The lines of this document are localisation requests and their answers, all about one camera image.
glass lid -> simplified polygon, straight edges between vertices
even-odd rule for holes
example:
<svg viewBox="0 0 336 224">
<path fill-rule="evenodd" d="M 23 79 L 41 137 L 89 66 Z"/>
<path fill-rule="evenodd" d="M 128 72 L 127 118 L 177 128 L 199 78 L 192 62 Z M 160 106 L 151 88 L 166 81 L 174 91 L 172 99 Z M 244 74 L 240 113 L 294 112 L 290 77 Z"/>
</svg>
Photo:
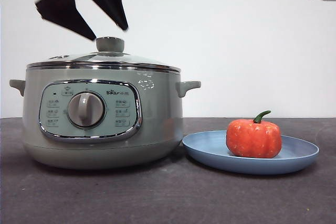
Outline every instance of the glass lid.
<svg viewBox="0 0 336 224">
<path fill-rule="evenodd" d="M 53 66 L 95 66 L 99 67 L 130 67 L 150 68 L 181 72 L 179 68 L 168 66 L 159 61 L 132 56 L 124 53 L 124 41 L 114 37 L 103 37 L 96 40 L 98 52 L 86 55 L 63 55 L 45 61 L 31 63 L 27 68 Z"/>
</svg>

control panel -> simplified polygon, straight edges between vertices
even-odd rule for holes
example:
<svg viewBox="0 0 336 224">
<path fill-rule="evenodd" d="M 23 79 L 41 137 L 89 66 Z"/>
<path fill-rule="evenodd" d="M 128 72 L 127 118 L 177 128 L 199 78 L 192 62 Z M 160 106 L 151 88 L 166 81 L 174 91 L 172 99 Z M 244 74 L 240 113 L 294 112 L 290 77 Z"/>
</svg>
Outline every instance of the control panel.
<svg viewBox="0 0 336 224">
<path fill-rule="evenodd" d="M 142 121 L 137 89 L 130 83 L 106 80 L 68 80 L 43 91 L 39 123 L 54 139 L 99 142 L 132 135 Z"/>
</svg>

brand logo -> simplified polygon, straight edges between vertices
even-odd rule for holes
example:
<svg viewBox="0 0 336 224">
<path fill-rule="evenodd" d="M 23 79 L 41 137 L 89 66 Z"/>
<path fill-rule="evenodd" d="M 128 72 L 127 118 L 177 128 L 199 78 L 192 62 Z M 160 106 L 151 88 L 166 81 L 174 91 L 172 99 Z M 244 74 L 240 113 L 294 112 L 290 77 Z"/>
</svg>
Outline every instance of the brand logo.
<svg viewBox="0 0 336 224">
<path fill-rule="evenodd" d="M 106 94 L 121 94 L 121 95 L 129 95 L 130 92 L 119 92 L 119 91 L 114 91 L 114 90 L 107 90 Z"/>
</svg>

pot handle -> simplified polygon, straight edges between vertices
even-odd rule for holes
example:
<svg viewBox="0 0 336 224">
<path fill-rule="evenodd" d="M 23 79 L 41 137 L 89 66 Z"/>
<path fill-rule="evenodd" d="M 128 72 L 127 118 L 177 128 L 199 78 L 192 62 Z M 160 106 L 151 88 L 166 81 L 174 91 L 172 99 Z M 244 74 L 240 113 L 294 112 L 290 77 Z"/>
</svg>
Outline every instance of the pot handle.
<svg viewBox="0 0 336 224">
<path fill-rule="evenodd" d="M 185 97 L 185 94 L 190 89 L 197 89 L 201 87 L 200 81 L 184 81 L 176 83 L 176 90 L 179 94 L 178 97 Z"/>
<path fill-rule="evenodd" d="M 12 88 L 15 88 L 20 91 L 20 94 L 23 96 L 25 93 L 26 81 L 21 80 L 9 80 L 9 85 Z"/>
</svg>

plate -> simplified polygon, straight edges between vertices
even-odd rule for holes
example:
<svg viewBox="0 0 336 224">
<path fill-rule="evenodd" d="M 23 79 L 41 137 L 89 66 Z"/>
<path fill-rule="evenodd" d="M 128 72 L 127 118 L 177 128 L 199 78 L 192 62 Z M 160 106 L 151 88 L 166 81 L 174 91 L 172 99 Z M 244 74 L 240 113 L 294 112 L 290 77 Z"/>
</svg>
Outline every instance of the plate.
<svg viewBox="0 0 336 224">
<path fill-rule="evenodd" d="M 182 142 L 187 153 L 207 166 L 245 174 L 285 174 L 312 164 L 319 148 L 305 140 L 281 136 L 282 148 L 273 158 L 234 156 L 226 147 L 226 131 L 205 131 L 187 135 Z"/>
</svg>

